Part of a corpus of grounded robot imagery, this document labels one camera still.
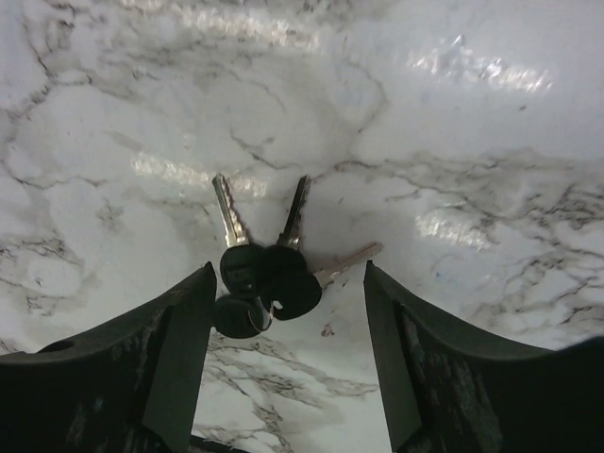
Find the silver key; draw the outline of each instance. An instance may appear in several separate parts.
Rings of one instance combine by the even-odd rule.
[[[345,258],[333,266],[318,270],[314,273],[314,277],[319,282],[321,288],[325,289],[327,286],[333,283],[336,278],[338,278],[352,266],[361,264],[362,262],[374,258],[383,250],[383,248],[383,243],[370,243],[358,252],[353,253],[348,258]]]
[[[302,176],[298,181],[297,188],[295,189],[294,201],[292,208],[287,216],[287,222],[283,232],[279,234],[277,245],[283,245],[286,247],[297,250],[300,246],[300,239],[302,236],[302,230],[300,224],[302,222],[302,209],[306,204],[306,196],[310,188],[310,177]]]
[[[228,187],[227,179],[224,175],[216,175],[211,184],[214,186],[216,198],[218,198],[218,206],[220,207],[220,215],[223,218],[226,231],[226,247],[234,247],[249,243],[249,235],[239,214],[233,208],[233,197]]]

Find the marble surface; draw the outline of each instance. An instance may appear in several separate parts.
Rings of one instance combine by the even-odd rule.
[[[376,264],[500,335],[604,333],[604,7],[537,0],[0,2],[0,353],[162,293],[313,178],[314,267]],[[194,432],[389,451],[362,269],[263,336],[212,334]]]

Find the black plastic part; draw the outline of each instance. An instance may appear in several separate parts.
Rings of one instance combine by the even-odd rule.
[[[243,299],[231,294],[218,297],[214,303],[213,323],[216,330],[226,337],[242,340],[260,335],[260,332],[252,325],[250,316],[259,319],[260,326],[262,314],[256,313],[261,310],[254,305],[250,299]]]
[[[364,287],[393,451],[604,451],[604,337],[560,351],[513,342],[371,262]]]
[[[269,245],[261,253],[256,265],[256,286],[261,292],[284,274],[299,271],[308,271],[306,259],[299,250],[285,245]]]
[[[210,264],[37,354],[0,357],[0,451],[185,453],[208,348]]]
[[[262,291],[260,298],[267,310],[271,303],[278,302],[281,308],[274,307],[275,318],[288,321],[314,309],[322,296],[323,289],[316,277],[308,271],[297,271],[273,280]]]
[[[220,277],[231,294],[253,297],[257,294],[256,263],[264,247],[257,243],[237,245],[220,258]]]

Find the car key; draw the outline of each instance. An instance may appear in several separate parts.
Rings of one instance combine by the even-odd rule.
[[[279,321],[298,318],[314,309],[323,296],[323,290],[342,273],[355,264],[376,256],[384,248],[382,243],[370,243],[360,251],[333,266],[314,274],[308,271],[292,271],[273,280],[261,293],[264,307],[274,310]]]
[[[225,294],[214,302],[212,322],[226,337],[242,340],[267,330],[273,322],[273,313],[264,309],[258,297],[242,299]]]
[[[269,245],[261,253],[257,264],[257,287],[264,288],[271,280],[292,271],[308,271],[306,259],[298,250],[300,245],[302,209],[310,187],[310,178],[302,176],[298,181],[294,201],[283,232],[277,243]]]
[[[248,233],[233,208],[233,198],[223,175],[211,181],[218,198],[226,230],[226,251],[220,258],[220,277],[231,294],[256,295],[255,264],[264,247],[249,240]]]

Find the black key head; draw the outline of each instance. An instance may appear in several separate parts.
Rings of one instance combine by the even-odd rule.
[[[275,318],[288,321],[314,309],[319,305],[322,295],[323,289],[313,274],[308,271],[294,271],[271,281],[262,291],[260,298],[267,310],[274,305]]]
[[[213,324],[228,338],[242,340],[260,335],[261,326],[256,322],[262,317],[262,308],[252,300],[241,299],[231,294],[218,297],[214,302]]]
[[[231,294],[256,295],[256,263],[264,247],[246,243],[228,248],[220,258],[220,277]]]
[[[306,259],[300,251],[285,245],[270,245],[264,249],[256,265],[257,289],[262,290],[283,274],[307,270]]]

